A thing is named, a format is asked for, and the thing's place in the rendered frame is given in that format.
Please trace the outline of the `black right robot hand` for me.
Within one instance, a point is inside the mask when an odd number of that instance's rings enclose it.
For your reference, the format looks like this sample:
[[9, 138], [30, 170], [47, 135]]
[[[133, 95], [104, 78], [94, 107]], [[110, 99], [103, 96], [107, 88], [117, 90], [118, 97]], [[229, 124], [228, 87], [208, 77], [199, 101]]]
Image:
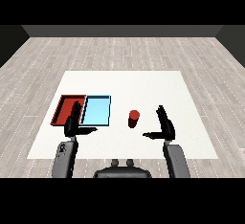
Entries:
[[146, 132], [144, 133], [145, 137], [150, 138], [151, 140], [155, 139], [164, 139], [166, 141], [172, 141], [175, 139], [175, 128], [172, 121], [168, 118], [165, 108], [160, 105], [156, 110], [158, 119], [160, 122], [161, 130], [158, 132]]

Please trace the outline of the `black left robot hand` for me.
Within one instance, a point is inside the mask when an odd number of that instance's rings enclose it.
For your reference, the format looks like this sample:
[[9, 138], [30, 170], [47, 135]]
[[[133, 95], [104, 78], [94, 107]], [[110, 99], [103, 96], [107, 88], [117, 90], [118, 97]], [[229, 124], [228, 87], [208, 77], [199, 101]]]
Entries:
[[88, 135], [97, 131], [95, 127], [79, 127], [81, 105], [75, 101], [71, 110], [71, 115], [67, 118], [64, 125], [64, 135], [66, 137], [75, 137], [77, 135]]

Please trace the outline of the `red open box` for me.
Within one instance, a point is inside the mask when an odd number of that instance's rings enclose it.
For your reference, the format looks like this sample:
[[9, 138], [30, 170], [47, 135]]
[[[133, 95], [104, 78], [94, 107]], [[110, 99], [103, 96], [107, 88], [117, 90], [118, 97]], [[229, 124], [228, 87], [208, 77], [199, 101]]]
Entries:
[[81, 106], [85, 103], [85, 95], [62, 95], [56, 107], [56, 111], [51, 120], [52, 126], [63, 126], [67, 118], [71, 115], [73, 105], [76, 101]]

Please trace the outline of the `light blue open box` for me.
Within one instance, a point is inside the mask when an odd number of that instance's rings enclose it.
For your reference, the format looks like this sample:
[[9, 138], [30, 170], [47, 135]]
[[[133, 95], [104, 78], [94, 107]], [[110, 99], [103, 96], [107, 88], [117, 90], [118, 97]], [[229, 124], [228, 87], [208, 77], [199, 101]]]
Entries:
[[83, 106], [80, 126], [108, 126], [111, 97], [109, 95], [89, 95]]

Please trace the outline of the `red can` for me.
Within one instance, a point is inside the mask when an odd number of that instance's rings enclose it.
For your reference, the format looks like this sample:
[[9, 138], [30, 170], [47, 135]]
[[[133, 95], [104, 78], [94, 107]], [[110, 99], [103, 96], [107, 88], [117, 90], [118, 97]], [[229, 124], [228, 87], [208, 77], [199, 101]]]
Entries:
[[131, 110], [128, 117], [128, 126], [134, 128], [140, 118], [140, 113], [137, 110]]

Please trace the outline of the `dark grey robot body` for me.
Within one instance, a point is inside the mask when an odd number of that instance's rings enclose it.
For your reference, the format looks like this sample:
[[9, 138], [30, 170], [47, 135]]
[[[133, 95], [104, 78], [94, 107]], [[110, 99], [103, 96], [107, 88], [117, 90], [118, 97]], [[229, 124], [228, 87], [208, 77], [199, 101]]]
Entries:
[[136, 168], [132, 159], [126, 160], [126, 166], [120, 167], [119, 160], [113, 159], [109, 168], [97, 170], [94, 178], [151, 178], [148, 170]]

